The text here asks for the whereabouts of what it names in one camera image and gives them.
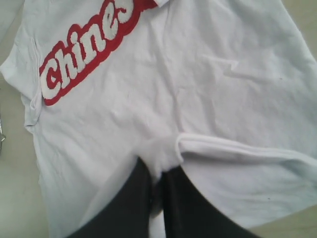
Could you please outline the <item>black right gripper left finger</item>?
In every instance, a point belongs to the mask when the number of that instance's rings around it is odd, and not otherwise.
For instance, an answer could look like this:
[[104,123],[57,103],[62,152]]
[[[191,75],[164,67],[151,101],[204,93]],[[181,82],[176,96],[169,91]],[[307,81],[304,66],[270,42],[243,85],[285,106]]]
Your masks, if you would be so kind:
[[148,238],[152,183],[138,159],[132,173],[110,203],[70,238]]

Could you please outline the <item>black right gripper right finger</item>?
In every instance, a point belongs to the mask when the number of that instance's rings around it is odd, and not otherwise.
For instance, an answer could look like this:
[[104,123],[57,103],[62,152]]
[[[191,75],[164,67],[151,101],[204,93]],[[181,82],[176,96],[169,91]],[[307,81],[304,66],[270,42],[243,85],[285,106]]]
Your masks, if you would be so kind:
[[168,238],[256,238],[222,214],[196,189],[181,167],[164,172],[163,214]]

